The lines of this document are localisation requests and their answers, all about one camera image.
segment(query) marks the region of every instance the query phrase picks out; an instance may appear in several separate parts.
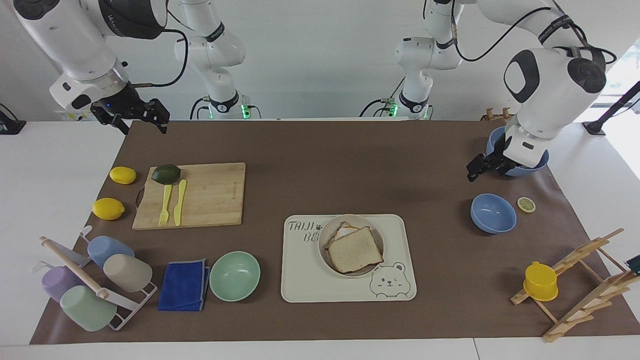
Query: blue towel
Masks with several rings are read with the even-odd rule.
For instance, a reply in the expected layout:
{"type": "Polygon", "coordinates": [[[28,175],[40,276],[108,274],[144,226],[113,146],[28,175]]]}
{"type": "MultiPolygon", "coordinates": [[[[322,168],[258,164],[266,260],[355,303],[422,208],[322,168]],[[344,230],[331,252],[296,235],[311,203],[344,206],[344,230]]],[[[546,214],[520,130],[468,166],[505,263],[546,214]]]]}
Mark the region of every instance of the blue towel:
{"type": "Polygon", "coordinates": [[[169,263],[164,273],[158,310],[201,311],[210,268],[205,259],[169,263]]]}

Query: mint green bowl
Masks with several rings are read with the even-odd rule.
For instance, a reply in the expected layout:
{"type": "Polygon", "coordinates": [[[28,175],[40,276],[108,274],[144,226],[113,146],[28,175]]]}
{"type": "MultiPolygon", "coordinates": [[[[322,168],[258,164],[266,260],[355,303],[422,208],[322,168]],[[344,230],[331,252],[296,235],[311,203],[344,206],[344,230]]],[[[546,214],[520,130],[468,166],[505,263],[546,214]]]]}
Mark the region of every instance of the mint green bowl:
{"type": "Polygon", "coordinates": [[[244,251],[222,255],[209,275],[213,295],[224,301],[240,301],[251,295],[260,281],[260,265],[255,257],[244,251]]]}

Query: brown tablecloth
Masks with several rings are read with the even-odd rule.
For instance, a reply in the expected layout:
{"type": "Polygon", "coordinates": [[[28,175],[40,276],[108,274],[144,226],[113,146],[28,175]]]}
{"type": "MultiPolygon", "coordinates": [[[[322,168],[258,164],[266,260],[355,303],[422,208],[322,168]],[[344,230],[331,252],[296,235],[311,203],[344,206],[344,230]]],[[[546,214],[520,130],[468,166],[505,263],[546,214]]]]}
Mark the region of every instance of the brown tablecloth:
{"type": "MultiPolygon", "coordinates": [[[[465,165],[484,151],[487,136],[499,125],[173,122],[168,134],[161,135],[155,127],[135,122],[114,166],[132,167],[139,178],[129,186],[108,179],[99,194],[120,199],[127,211],[114,222],[91,215],[91,237],[106,234],[128,244],[136,257],[152,265],[153,282],[159,286],[170,261],[207,258],[212,265],[233,250],[256,256],[260,284],[238,303],[218,300],[208,290],[199,313],[160,312],[154,295],[120,332],[85,332],[50,301],[31,343],[541,336],[550,320],[531,300],[514,306],[509,298],[522,288],[524,270],[532,261],[552,265],[589,238],[547,168],[529,177],[485,174],[474,183],[467,181],[465,165]],[[242,225],[131,229],[135,198],[149,167],[239,161],[247,166],[242,225]],[[471,201],[480,193],[495,193],[512,204],[528,196],[538,210],[530,215],[517,210],[514,230],[490,236],[469,216],[471,201]],[[293,214],[339,213],[395,213],[404,219],[415,299],[320,304],[282,299],[283,222],[293,214]]],[[[618,227],[611,224],[612,231],[618,227]]],[[[84,241],[75,249],[84,253],[84,241]]],[[[586,262],[600,276],[608,275],[596,255],[586,262]]],[[[86,270],[112,286],[97,266],[86,270]]],[[[595,286],[585,269],[576,266],[560,276],[560,295],[547,306],[560,317],[595,286]]],[[[640,334],[640,325],[622,297],[568,333],[624,334],[640,334]]]]}

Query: white tray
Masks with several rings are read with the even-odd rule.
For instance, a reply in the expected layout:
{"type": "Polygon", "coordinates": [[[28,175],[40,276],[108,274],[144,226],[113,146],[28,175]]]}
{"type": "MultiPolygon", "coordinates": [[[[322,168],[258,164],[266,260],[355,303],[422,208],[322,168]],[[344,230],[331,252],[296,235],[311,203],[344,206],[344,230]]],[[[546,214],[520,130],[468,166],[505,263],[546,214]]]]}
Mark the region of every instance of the white tray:
{"type": "Polygon", "coordinates": [[[413,299],[417,287],[402,218],[393,214],[360,215],[380,231],[385,242],[384,262],[368,274],[347,277],[331,270],[318,249],[320,230],[336,216],[292,215],[285,221],[280,283],[282,298],[288,302],[413,299]],[[386,281],[392,279],[394,285],[379,286],[384,277],[386,281]]]}

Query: knife blade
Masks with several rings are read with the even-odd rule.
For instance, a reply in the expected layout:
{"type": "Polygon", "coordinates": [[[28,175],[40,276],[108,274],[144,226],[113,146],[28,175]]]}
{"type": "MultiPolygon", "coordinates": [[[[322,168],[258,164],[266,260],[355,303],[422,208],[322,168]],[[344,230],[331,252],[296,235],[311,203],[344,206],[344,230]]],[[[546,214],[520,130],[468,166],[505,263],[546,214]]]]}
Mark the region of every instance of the knife blade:
{"type": "Polygon", "coordinates": [[[185,179],[180,180],[178,185],[178,204],[173,208],[173,221],[176,226],[180,226],[182,223],[182,203],[184,202],[184,192],[187,190],[187,181],[185,179]]]}

